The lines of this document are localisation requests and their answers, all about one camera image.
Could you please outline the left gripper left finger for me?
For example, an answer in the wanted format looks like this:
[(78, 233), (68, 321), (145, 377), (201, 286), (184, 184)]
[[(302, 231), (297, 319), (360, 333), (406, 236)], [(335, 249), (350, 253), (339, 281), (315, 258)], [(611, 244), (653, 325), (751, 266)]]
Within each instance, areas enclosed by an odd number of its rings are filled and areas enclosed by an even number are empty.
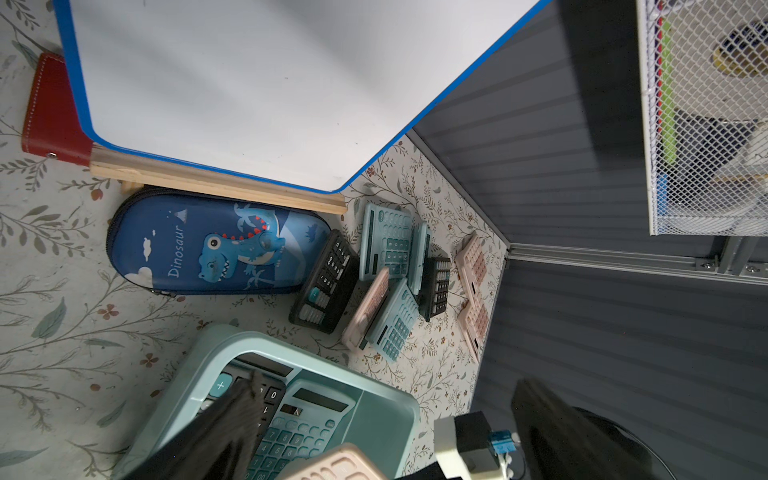
[(128, 479), (243, 479), (257, 446), (264, 377), (233, 384)]

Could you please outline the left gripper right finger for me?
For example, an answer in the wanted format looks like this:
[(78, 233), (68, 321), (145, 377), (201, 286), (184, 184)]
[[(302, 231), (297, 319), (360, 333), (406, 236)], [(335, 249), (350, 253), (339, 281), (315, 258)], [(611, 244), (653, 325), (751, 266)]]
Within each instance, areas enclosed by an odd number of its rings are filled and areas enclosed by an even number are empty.
[(534, 378), (511, 401), (531, 479), (646, 479), (648, 469)]

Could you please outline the mint green storage box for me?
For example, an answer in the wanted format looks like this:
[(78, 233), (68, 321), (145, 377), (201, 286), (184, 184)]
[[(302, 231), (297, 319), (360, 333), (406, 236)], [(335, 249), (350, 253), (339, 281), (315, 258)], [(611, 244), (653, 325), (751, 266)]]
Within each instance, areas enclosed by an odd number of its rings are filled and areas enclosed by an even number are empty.
[(254, 373), (257, 450), (249, 479), (275, 479), (291, 461), (343, 443), (357, 446), (386, 475), (399, 476), (419, 425), (408, 393), (268, 335), (228, 325), (203, 330), (113, 471), (125, 477), (175, 434)]

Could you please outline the black calculator back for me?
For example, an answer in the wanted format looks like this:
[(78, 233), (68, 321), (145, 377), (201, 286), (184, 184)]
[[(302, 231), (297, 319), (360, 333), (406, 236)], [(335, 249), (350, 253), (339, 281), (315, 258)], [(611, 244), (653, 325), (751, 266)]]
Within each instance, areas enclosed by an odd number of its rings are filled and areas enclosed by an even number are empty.
[(417, 303), (419, 313), (426, 322), (447, 308), (450, 271), (451, 261), (447, 257), (431, 257), (425, 261)]

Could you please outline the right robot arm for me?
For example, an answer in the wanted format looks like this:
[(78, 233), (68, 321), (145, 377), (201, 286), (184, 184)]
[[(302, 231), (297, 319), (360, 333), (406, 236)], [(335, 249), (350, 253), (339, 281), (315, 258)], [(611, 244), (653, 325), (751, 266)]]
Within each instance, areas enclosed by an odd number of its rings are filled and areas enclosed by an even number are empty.
[(670, 479), (677, 480), (677, 476), (661, 456), (632, 431), (585, 408), (575, 407), (575, 410), (645, 467), (652, 470), (656, 462), (666, 471)]

